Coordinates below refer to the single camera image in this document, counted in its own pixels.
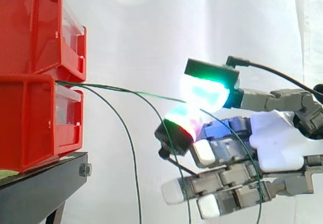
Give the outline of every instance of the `red storage drawer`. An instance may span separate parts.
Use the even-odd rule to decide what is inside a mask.
[[[64,0],[0,0],[0,74],[86,78],[86,29]]]
[[[83,94],[50,75],[0,75],[0,170],[23,173],[82,147]]]

